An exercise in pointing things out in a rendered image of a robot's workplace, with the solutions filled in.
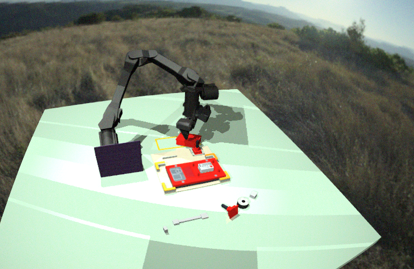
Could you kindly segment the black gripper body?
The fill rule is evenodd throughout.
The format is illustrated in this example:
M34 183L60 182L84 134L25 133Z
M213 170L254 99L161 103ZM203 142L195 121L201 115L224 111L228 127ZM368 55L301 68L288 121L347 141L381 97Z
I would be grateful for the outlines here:
M202 107L202 105L200 105L200 102L195 103L195 104L184 102L183 106L184 106L184 111L182 112L182 115L184 115L187 118L186 119L180 118L178 122L176 123L176 128L186 130L186 131L191 131L194 126L194 122L192 121L193 120L192 119L193 109L194 108L197 109L199 106Z

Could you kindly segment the black toy car wheel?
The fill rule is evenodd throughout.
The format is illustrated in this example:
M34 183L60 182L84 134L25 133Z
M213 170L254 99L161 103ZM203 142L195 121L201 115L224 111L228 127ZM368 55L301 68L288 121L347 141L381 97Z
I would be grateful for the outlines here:
M249 199L245 197L240 197L237 201L237 205L238 205L238 208L242 208L242 209L247 208L249 205Z

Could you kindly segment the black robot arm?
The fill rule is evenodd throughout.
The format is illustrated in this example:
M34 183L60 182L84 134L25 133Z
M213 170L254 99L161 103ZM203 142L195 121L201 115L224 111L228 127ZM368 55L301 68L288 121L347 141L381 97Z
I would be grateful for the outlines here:
M141 59L140 59L141 58ZM180 87L185 92L185 102L195 104L201 100L217 100L219 89L215 83L204 84L198 73L190 68L179 66L170 59L159 54L156 50L133 50L126 54L125 66L116 87L111 103L107 106L102 120L99 122L100 146L118 144L118 134L114 129L122 116L121 102L132 74L137 67L153 62L160 68L171 73L183 85ZM197 82L197 84L195 84ZM192 119L207 122L211 114L210 105L193 109Z

